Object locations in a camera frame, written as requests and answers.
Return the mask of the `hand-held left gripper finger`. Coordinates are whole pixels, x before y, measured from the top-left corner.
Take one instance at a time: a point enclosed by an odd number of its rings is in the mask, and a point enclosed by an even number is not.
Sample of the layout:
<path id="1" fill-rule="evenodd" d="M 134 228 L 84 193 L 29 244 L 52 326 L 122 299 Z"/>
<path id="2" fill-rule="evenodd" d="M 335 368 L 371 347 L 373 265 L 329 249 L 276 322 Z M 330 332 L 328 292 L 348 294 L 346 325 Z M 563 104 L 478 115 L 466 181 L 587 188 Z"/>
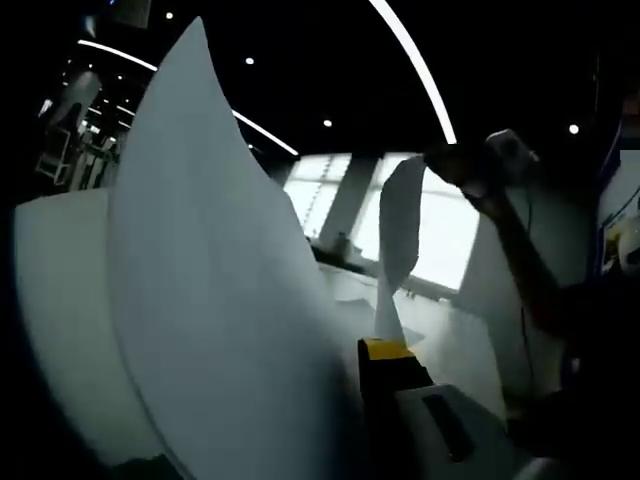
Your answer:
<path id="1" fill-rule="evenodd" d="M 361 339 L 360 392 L 378 479 L 562 479 L 564 466 L 516 447 L 499 418 L 394 341 Z"/>

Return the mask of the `person's right hand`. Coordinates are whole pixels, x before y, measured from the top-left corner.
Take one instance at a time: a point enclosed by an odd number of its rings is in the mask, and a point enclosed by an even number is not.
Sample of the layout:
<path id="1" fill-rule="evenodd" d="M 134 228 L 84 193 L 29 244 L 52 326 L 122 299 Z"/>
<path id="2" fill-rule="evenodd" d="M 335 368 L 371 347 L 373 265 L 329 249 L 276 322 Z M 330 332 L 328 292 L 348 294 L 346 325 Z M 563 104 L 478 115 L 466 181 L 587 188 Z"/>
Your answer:
<path id="1" fill-rule="evenodd" d="M 472 174 L 463 181 L 460 190 L 474 208 L 487 217 L 495 219 L 506 209 L 504 186 L 487 171 Z"/>

